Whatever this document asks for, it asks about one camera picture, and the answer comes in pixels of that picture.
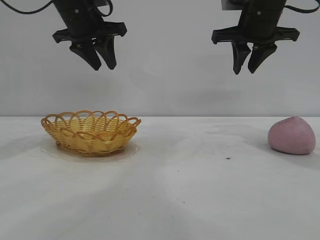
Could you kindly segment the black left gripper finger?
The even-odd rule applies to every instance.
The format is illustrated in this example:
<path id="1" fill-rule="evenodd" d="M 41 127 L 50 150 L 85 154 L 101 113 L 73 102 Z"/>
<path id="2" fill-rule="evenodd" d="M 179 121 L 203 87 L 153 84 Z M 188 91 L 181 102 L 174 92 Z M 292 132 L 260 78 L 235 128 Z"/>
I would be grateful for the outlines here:
<path id="1" fill-rule="evenodd" d="M 114 42 L 114 35 L 96 39 L 96 51 L 103 58 L 110 70 L 113 70 L 117 65 Z"/>
<path id="2" fill-rule="evenodd" d="M 85 60 L 95 71 L 98 71 L 102 63 L 91 42 L 75 43 L 69 47 L 70 51 Z"/>

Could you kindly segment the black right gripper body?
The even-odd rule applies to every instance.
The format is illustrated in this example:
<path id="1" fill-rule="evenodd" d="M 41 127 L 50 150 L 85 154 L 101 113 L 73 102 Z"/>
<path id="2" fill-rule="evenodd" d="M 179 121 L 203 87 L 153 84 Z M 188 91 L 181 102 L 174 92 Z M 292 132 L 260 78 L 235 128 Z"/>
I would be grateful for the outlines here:
<path id="1" fill-rule="evenodd" d="M 276 41 L 297 41 L 300 32 L 296 28 L 278 26 L 285 4 L 285 0 L 244 1 L 238 24 L 214 30 L 213 44 L 267 45 Z"/>

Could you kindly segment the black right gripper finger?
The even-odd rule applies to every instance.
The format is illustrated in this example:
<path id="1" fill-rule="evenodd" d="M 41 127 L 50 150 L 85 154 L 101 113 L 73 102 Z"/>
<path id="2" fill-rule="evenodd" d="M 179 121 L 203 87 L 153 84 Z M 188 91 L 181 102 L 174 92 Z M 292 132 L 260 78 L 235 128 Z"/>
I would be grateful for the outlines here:
<path id="1" fill-rule="evenodd" d="M 248 70 L 254 74 L 258 67 L 277 50 L 276 44 L 254 44 L 248 62 Z"/>
<path id="2" fill-rule="evenodd" d="M 237 42 L 232 41 L 232 54 L 233 54 L 233 71 L 236 75 L 238 75 L 241 71 L 241 68 L 247 58 L 247 56 L 251 53 L 250 48 L 246 42 Z"/>

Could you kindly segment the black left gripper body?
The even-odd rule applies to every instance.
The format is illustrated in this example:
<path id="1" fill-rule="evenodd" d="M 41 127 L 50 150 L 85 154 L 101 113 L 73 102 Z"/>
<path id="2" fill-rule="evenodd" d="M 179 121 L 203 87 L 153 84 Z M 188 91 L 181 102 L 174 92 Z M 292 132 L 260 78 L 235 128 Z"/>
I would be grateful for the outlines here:
<path id="1" fill-rule="evenodd" d="M 66 25 L 66 29 L 52 35 L 56 43 L 82 43 L 106 36 L 123 37 L 127 33 L 124 22 L 104 21 L 113 12 L 110 0 L 54 0 L 53 5 Z"/>

